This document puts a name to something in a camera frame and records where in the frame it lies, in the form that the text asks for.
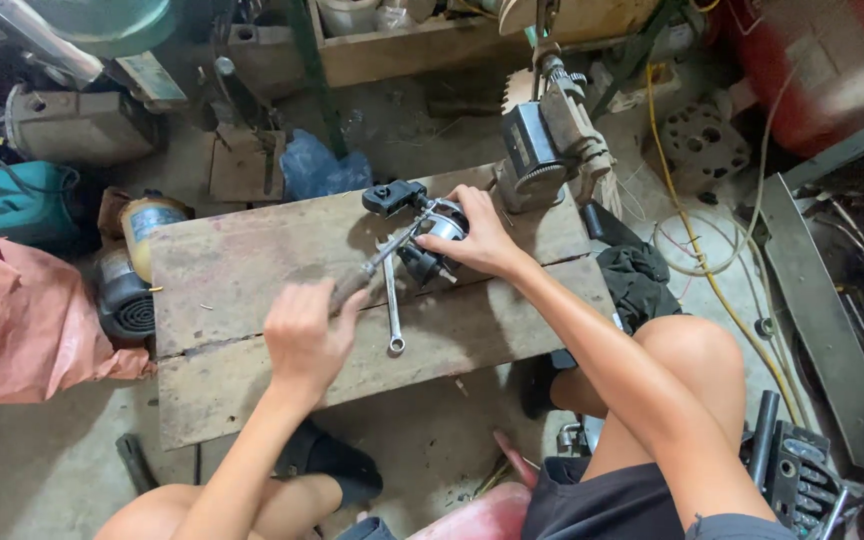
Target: teal machine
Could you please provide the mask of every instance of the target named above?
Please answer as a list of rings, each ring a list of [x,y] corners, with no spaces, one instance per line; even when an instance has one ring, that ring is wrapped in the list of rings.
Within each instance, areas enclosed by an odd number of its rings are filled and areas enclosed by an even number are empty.
[[[0,168],[0,237],[53,254],[87,250],[94,199],[68,167],[29,161]]]

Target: combination wrench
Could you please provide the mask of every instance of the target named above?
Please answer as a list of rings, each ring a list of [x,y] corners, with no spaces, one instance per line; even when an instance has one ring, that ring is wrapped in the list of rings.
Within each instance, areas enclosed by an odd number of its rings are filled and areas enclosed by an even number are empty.
[[[396,239],[389,234],[389,242]],[[381,248],[383,244],[375,240],[375,247]],[[389,296],[389,351],[393,355],[401,355],[405,350],[405,340],[402,339],[402,325],[399,321],[399,299],[396,297],[396,268],[391,256],[382,260],[382,270],[385,273],[385,291]]]

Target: black hose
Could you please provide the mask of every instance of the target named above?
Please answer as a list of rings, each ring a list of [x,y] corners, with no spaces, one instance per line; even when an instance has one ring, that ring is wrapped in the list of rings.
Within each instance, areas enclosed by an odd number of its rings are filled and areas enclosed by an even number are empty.
[[[75,190],[75,188],[79,185],[79,181],[82,179],[82,175],[79,174],[79,171],[73,169],[72,167],[66,167],[64,165],[57,165],[57,167],[65,170],[65,176],[62,177],[62,187],[59,189],[43,189],[38,187],[37,185],[32,185],[28,181],[19,178],[16,171],[12,169],[11,166],[6,164],[5,161],[0,159],[0,169],[4,170],[8,175],[8,178],[11,178],[15,185],[18,187],[26,195],[31,195],[30,191],[35,191],[37,193],[45,193],[46,195],[61,195],[63,193],[68,193],[71,190]]]

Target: concrete floor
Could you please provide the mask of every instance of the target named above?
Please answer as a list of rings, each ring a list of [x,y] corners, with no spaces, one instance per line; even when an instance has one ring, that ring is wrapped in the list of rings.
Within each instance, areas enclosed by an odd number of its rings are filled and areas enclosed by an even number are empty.
[[[689,77],[686,70],[683,79]],[[660,110],[694,99],[703,84],[714,84],[707,79],[692,80],[701,83],[687,84],[659,103]],[[463,117],[457,122],[429,119],[423,112],[424,92],[421,84],[409,79],[337,92],[346,117],[353,108],[364,114],[366,135],[357,146],[376,173],[410,179],[504,157],[498,117]],[[290,125],[323,135],[309,96],[289,100],[282,111]],[[622,194],[629,208],[624,221],[643,240],[651,237],[654,222],[672,214],[663,183],[647,165],[640,168],[640,147],[649,134],[646,118],[641,107],[597,123],[618,158],[618,176],[628,190]],[[122,186],[133,195],[144,188],[162,190],[196,207],[199,217],[243,210],[242,204],[210,202],[203,152],[206,141],[206,135],[177,123],[168,151],[122,170]],[[739,188],[747,184],[738,181],[735,186],[720,190],[725,203],[737,200],[733,194],[741,193]],[[724,220],[713,221],[731,234],[732,227]],[[670,221],[666,230],[673,239],[687,240],[678,220]],[[730,248],[724,237],[703,223],[697,223],[696,230],[712,261],[728,256]],[[679,264],[690,264],[668,243],[662,251]],[[752,325],[764,316],[762,286],[748,251],[740,263],[732,264],[718,280],[739,317]],[[673,272],[669,289],[683,295],[681,303],[687,313],[716,321],[735,335],[746,361],[747,418],[755,423],[762,390],[776,387],[764,364],[704,278],[690,280]],[[562,425],[572,421],[571,415],[556,412],[541,422],[527,420],[518,406],[517,371],[507,365],[463,375],[468,397],[451,379],[432,380],[331,407],[317,412],[315,420],[375,458],[386,488],[368,511],[385,518],[391,530],[404,538],[457,509],[462,505],[460,497],[481,483],[499,452],[492,429],[507,431],[530,460],[555,455],[555,436]],[[141,436],[151,468],[162,484],[190,483],[191,448],[168,453],[159,448],[159,411],[150,404],[157,392],[154,380],[100,381],[81,384],[44,403],[0,405],[0,539],[91,538],[135,497],[114,448],[115,439],[125,433]],[[780,416],[787,418],[787,412],[781,411]],[[232,442],[233,437],[225,437],[203,445],[204,478],[215,470]],[[354,521],[357,510],[360,508],[339,512],[323,523],[326,537],[341,533]]]

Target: left hand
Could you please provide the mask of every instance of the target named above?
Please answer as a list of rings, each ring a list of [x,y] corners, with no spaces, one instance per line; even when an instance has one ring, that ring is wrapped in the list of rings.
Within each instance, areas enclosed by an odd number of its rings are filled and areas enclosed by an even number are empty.
[[[355,319],[368,294],[361,290],[342,307],[334,329],[329,300],[334,279],[285,285],[269,309],[262,334],[269,348],[271,378],[321,399],[353,349]]]

